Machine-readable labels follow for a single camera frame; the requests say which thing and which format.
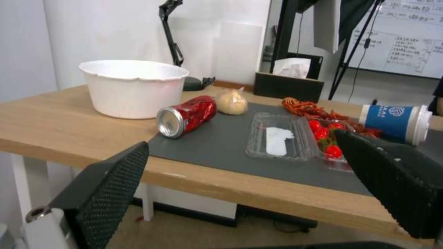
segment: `plastic lid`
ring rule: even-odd
[[[429,120],[432,112],[427,110],[427,106],[422,105],[417,115],[417,125],[415,127],[414,136],[412,138],[412,145],[418,145],[426,140],[427,131],[429,129]]]

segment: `gray mat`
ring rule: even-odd
[[[349,172],[331,170],[323,161],[288,161],[252,158],[245,154],[255,113],[287,114],[282,107],[249,104],[247,113],[230,116],[217,113],[197,130],[172,140],[157,134],[149,141],[150,155],[293,183],[370,195]]]

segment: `can top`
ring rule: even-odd
[[[160,109],[157,113],[157,129],[164,136],[179,137],[185,129],[182,115],[172,107]]]

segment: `red soda can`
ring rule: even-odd
[[[160,109],[157,112],[157,128],[164,136],[177,138],[195,130],[216,113],[214,99],[198,96],[183,104]]]

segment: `cherry tomato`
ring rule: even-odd
[[[321,126],[322,125],[317,120],[309,120],[309,127],[311,128],[312,132],[315,132]]]
[[[328,126],[329,129],[340,129],[340,130],[344,130],[345,126],[340,124],[340,123],[330,123]]]
[[[329,145],[326,147],[325,153],[333,158],[339,158],[343,155],[342,150],[337,145]]]
[[[314,132],[314,137],[315,140],[321,140],[324,138],[328,137],[328,129],[324,128],[324,127],[319,127],[315,132]]]

